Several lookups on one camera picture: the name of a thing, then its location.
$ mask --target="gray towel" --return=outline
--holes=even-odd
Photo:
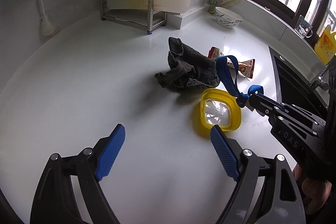
[[[170,71],[155,74],[163,88],[181,91],[215,88],[219,85],[215,61],[183,44],[179,38],[169,37],[168,43]]]

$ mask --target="snack wrapper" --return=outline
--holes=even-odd
[[[217,59],[220,56],[224,56],[224,54],[222,53],[222,51],[219,48],[216,47],[212,47],[209,50],[209,55],[208,57],[212,60]],[[253,70],[254,70],[254,59],[251,60],[247,60],[244,62],[238,62],[238,68],[239,71],[246,77],[251,78],[253,77]],[[234,69],[235,67],[233,66],[233,63],[231,62],[231,60],[227,61],[227,66],[229,68]]]

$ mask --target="white handle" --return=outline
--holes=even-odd
[[[45,10],[44,10],[44,5],[43,5],[43,0],[38,0],[38,1],[39,1],[39,5],[40,5],[42,15],[44,16],[45,15]]]

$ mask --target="yellow lid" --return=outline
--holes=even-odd
[[[219,89],[207,89],[201,97],[200,118],[202,125],[210,129],[218,124],[223,131],[236,130],[241,123],[241,109],[236,98]]]

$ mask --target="floral bowl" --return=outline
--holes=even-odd
[[[227,29],[232,29],[233,27],[238,26],[243,20],[241,16],[222,7],[215,8],[215,16],[217,23]]]

